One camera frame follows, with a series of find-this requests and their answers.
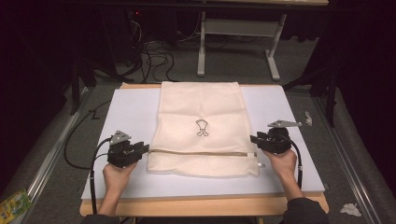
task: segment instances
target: metal clip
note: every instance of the metal clip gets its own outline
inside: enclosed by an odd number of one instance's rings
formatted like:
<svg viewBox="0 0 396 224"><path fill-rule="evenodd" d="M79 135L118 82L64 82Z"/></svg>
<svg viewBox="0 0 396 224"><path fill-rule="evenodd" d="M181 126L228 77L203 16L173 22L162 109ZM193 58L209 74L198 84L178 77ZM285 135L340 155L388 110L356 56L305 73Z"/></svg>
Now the metal clip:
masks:
<svg viewBox="0 0 396 224"><path fill-rule="evenodd" d="M273 127L273 128L286 128L286 127L296 127L296 126L303 126L303 124L301 122L290 122L280 119L268 124L268 127Z"/></svg>
<svg viewBox="0 0 396 224"><path fill-rule="evenodd" d="M110 145L115 145L117 143L126 141L130 139L131 136L129 136L126 133L123 133L122 131L116 131L116 133L113 135L113 137L110 140Z"/></svg>

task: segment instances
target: metal rail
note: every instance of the metal rail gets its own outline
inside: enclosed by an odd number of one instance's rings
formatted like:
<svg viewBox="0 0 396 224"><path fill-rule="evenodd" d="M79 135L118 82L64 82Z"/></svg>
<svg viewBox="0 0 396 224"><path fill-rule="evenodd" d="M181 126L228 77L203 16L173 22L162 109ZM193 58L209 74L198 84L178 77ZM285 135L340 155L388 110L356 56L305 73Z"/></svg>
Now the metal rail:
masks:
<svg viewBox="0 0 396 224"><path fill-rule="evenodd" d="M352 188L353 193L358 201L358 204L365 216L367 223L369 224L381 224L381 220L375 208L370 200L369 195L367 194L366 187L364 187L361 179L359 178L358 174L356 173L355 168L350 161L346 149L343 147L340 138L334 128L330 126L327 121L325 115L325 108L323 103L320 101L318 97L313 97L312 101L314 102L315 107L318 109L321 119L326 124L326 127L329 131L329 134L334 141L335 148L337 149L337 156L341 162L342 168L346 174L346 179L349 182L350 187Z"/></svg>
<svg viewBox="0 0 396 224"><path fill-rule="evenodd" d="M44 159L43 163L40 166L40 169L35 175L35 179L32 181L32 184L27 190L27 193L32 201L32 206L25 213L12 220L10 224L28 223L28 218L32 214L38 198L40 197L44 187L50 179L50 175L55 168L57 161L62 155L64 149L64 141L70 134L70 131L78 120L78 117L80 115L79 110L85 105L91 93L92 91L90 91L87 87L84 88L84 90L82 91L80 107L78 108L77 112L66 122L64 130L62 131L53 148L47 154L46 159Z"/></svg>

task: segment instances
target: gray carpet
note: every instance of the gray carpet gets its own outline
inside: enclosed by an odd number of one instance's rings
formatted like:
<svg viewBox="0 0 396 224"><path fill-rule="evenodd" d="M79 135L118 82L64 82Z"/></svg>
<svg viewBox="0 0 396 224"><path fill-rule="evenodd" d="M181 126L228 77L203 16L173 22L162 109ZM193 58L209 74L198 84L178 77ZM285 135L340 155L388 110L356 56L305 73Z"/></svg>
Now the gray carpet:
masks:
<svg viewBox="0 0 396 224"><path fill-rule="evenodd" d="M221 42L209 42L208 46L210 49L206 51L205 77L196 76L198 47L193 45L195 43L194 41L185 43L189 46L179 44L175 48L165 45L157 49L159 51L172 52L175 57L174 68L169 73L170 78L180 81L238 81L240 83L250 84L285 84L301 75L316 44L316 42L298 43L295 39L281 41L276 52L276 64L281 81L274 83L270 78L268 66L262 54L262 46L270 43L267 39L261 39L252 43L243 43L238 39L238 41L230 41L221 49L216 49L216 47L222 46ZM150 45L149 48L156 49L157 47ZM155 63L154 60L160 61L161 59L153 59L152 64ZM122 65L119 65L118 68L120 71L128 69ZM159 67L155 71L155 77L151 74L148 81L157 82L158 80L166 80L166 76L164 75L166 69L166 66ZM136 82L142 80L142 74L140 72L130 77L133 77ZM119 82L102 80L101 78L98 78L98 81L99 84L92 90L87 104L80 109L80 119L90 109L111 99L113 91L120 85ZM308 111L313 118L314 125L312 127L304 125L301 127L301 132L313 161L317 166L322 182L326 186L329 186L325 191L325 195L330 206L329 219L331 223L368 223L365 216L353 217L340 213L345 203L357 203L358 200L351 187L348 176L343 169L336 145L329 134L326 122L321 118L321 111L306 92L306 87L299 87L299 90L289 91L287 92L287 96L297 120L305 120L305 111ZM381 175L375 167L373 168L373 162L365 151L364 146L361 145L359 136L356 134L356 130L354 130L353 122L348 117L340 96L339 99L341 103L337 104L334 117L336 131L340 133L339 135L343 144L346 144L346 147L350 148L350 156L354 159L353 165L358 170L363 185L368 189L382 223L392 223L392 221L396 220L395 215L391 212L396 210L395 201L392 197L389 197L389 190L386 188ZM20 167L20 170L9 184L2 198L6 198L17 189L29 188L38 168L56 142L57 136L62 132L64 124L69 118L67 112L70 111L70 105L71 102L69 101L64 107L64 111L54 119L41 138L37 140L35 147ZM109 104L97 109L96 117L99 119L88 117L72 135L66 150L69 160L73 163L81 166L89 165L106 119L108 106ZM57 161L48 182L25 223L79 223L82 219L78 211L80 207L80 196L87 175L88 171L81 171L67 165L62 155ZM280 220L281 217L265 217L264 223L279 223ZM142 223L236 224L254 223L254 218L144 218Z"/></svg>

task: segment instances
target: black sleeve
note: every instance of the black sleeve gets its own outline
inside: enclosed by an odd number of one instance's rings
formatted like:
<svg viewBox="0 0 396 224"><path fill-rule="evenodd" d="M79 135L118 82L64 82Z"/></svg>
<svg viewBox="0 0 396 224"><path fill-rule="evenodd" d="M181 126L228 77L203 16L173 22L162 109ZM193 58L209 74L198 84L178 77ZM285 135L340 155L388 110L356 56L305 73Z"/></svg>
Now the black sleeve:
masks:
<svg viewBox="0 0 396 224"><path fill-rule="evenodd" d="M285 224L330 224L320 204L307 198L290 200L283 220Z"/></svg>
<svg viewBox="0 0 396 224"><path fill-rule="evenodd" d="M119 224L120 219L118 217L108 217L105 215L88 215L82 219L80 224Z"/></svg>

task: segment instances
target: paper scrap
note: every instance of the paper scrap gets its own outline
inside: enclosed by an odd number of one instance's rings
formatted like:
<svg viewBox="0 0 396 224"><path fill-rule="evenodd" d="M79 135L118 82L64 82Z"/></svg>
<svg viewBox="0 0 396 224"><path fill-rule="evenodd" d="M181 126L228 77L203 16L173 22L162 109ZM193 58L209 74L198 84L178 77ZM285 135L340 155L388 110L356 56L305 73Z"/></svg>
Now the paper scrap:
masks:
<svg viewBox="0 0 396 224"><path fill-rule="evenodd" d="M311 115L309 114L308 111L305 111L305 115L306 115L305 123L308 124L309 126L312 126L312 118L311 118Z"/></svg>
<svg viewBox="0 0 396 224"><path fill-rule="evenodd" d="M355 217L361 217L361 212L359 212L358 208L356 207L356 204L353 203L345 204L344 207L341 209L340 213L348 213L349 215Z"/></svg>

